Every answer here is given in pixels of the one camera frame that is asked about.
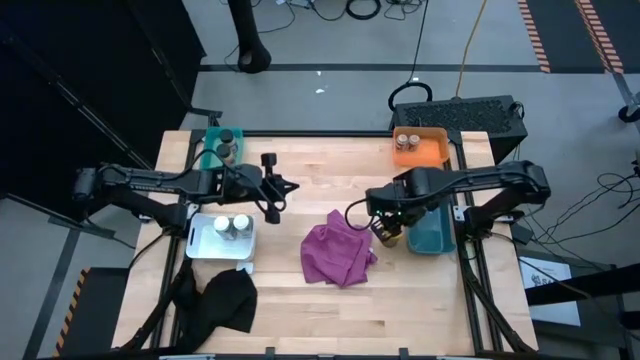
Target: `black cloth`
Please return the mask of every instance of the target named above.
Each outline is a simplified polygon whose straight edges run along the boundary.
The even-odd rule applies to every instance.
[[[196,290],[193,271],[186,275],[173,300],[182,331],[177,353],[194,353],[218,326],[251,331],[258,291],[246,271],[221,272],[209,281],[202,294]]]

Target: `purple cloth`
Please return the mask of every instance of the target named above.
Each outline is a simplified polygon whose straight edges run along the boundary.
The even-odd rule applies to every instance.
[[[307,283],[326,281],[340,287],[367,282],[366,270],[378,258],[370,251],[371,233],[347,226],[338,210],[327,225],[316,225],[302,241],[300,259]]]

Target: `bottle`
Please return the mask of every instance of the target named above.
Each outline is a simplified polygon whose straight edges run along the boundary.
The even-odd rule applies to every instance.
[[[224,240],[233,240],[233,227],[231,226],[231,222],[229,218],[226,216],[217,216],[213,221],[213,228],[216,230],[218,235]]]
[[[235,155],[231,152],[229,146],[225,144],[218,145],[218,147],[216,148],[216,153],[218,154],[220,159],[222,159],[222,161],[224,161],[224,163],[229,166],[232,166],[236,161]]]
[[[251,218],[247,215],[236,215],[236,217],[233,218],[233,227],[238,235],[250,236]]]
[[[399,151],[407,150],[407,146],[409,144],[409,138],[405,134],[400,134],[396,137],[396,149]]]
[[[235,154],[238,152],[238,143],[236,142],[236,138],[233,136],[233,132],[231,130],[224,129],[220,131],[220,135],[218,135],[218,137],[223,144],[227,145],[231,149],[232,153]]]
[[[416,151],[418,145],[420,145],[420,136],[415,134],[409,136],[409,146],[407,147],[407,150]]]

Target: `orange tray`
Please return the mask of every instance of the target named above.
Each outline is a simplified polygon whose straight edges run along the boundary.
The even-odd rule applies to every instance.
[[[420,144],[414,151],[396,148],[398,135],[420,136]],[[449,138],[443,128],[398,126],[393,130],[393,162],[399,166],[441,167],[449,160]]]

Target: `gray concrete floor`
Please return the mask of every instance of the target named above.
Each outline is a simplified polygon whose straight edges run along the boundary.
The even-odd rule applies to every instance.
[[[317,0],[325,16],[339,14],[343,0]],[[459,64],[480,1],[431,0],[418,62]],[[203,64],[222,64],[236,45],[233,24],[223,5],[214,0],[185,1],[196,31],[209,54]],[[366,2],[358,4],[366,8]],[[398,22],[382,16],[371,21],[345,17],[321,21],[313,12],[294,9],[296,21],[288,29],[262,39],[276,64],[376,63],[410,64],[417,41],[421,10]],[[255,9],[258,27],[286,24],[291,14],[284,6],[263,0]],[[235,62],[236,55],[230,58]],[[535,65],[535,56],[518,12],[511,0],[491,0],[471,47],[469,64]],[[280,71],[257,75],[202,72],[193,105],[224,111],[223,125],[247,129],[385,129],[391,112],[389,93],[409,74],[390,71]],[[418,72],[434,89],[435,99],[454,95],[457,73]],[[626,75],[633,91],[640,90],[640,75]],[[556,75],[542,73],[467,73],[462,97],[510,94],[526,107],[529,137],[521,159],[544,167],[553,195],[537,219],[544,226],[582,196],[597,188],[603,172],[631,173],[630,162],[640,145],[638,131],[615,119],[623,106],[611,75]],[[421,101],[424,94],[407,91],[397,101]],[[183,129],[204,128],[206,120],[187,115]],[[608,194],[584,209],[556,232],[557,238],[596,230],[617,221],[630,208],[617,206],[625,194]],[[99,225],[117,231],[135,243],[139,224],[127,212],[108,208],[94,216]],[[616,228],[565,243],[577,254],[603,263],[637,262],[636,241],[640,213],[633,213]],[[67,231],[47,223],[47,216],[11,200],[0,201],[0,320],[13,331],[1,336],[6,358],[22,357],[47,291]],[[566,255],[560,249],[552,250]],[[39,356],[52,354],[80,269],[88,266],[124,267],[132,251],[109,240],[82,235],[62,287]],[[640,309],[640,299],[627,297],[627,306]],[[559,339],[540,337],[545,351],[591,358],[611,358],[606,350]]]

